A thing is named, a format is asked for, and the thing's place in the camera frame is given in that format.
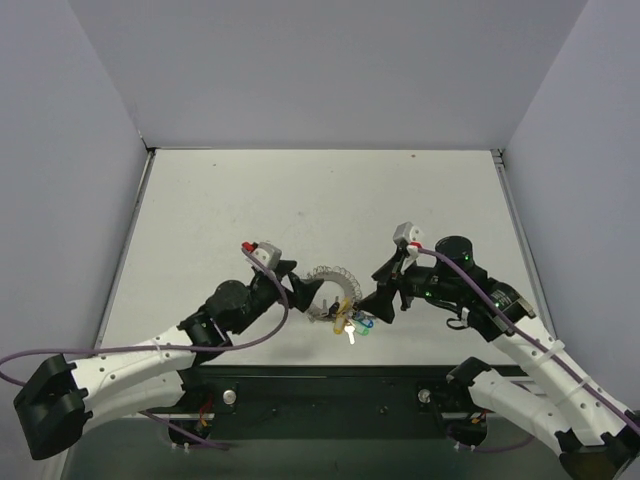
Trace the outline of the silver key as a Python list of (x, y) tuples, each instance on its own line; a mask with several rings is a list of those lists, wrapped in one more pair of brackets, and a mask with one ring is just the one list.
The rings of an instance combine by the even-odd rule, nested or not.
[(355, 326), (351, 323), (348, 323), (345, 327), (344, 327), (344, 332), (347, 334), (348, 339), (349, 339), (349, 343), (351, 345), (354, 345), (356, 343), (356, 339), (355, 339)]

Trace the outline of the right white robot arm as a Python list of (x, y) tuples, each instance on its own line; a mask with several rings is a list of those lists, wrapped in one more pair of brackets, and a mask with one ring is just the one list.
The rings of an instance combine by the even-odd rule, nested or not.
[(533, 307), (511, 285), (489, 276), (463, 236), (431, 250), (398, 239), (394, 255), (372, 276), (373, 293), (357, 303), (385, 323), (393, 302), (408, 310), (415, 299), (455, 313), (507, 355), (543, 391), (537, 396), (470, 357), (451, 370), (448, 384), (475, 411), (488, 410), (545, 444), (573, 479), (617, 479), (639, 457), (639, 415), (608, 394), (553, 337)]

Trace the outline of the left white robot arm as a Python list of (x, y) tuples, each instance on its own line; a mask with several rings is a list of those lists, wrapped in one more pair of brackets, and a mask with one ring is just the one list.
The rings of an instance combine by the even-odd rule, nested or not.
[(44, 360), (13, 404), (30, 455), (53, 457), (91, 427), (142, 410), (178, 406), (193, 411), (204, 385), (182, 372), (235, 350), (230, 335), (244, 332), (275, 303), (306, 311), (323, 282), (301, 279), (293, 261), (274, 269), (254, 265), (249, 284), (222, 282), (198, 310), (174, 327), (116, 352)]

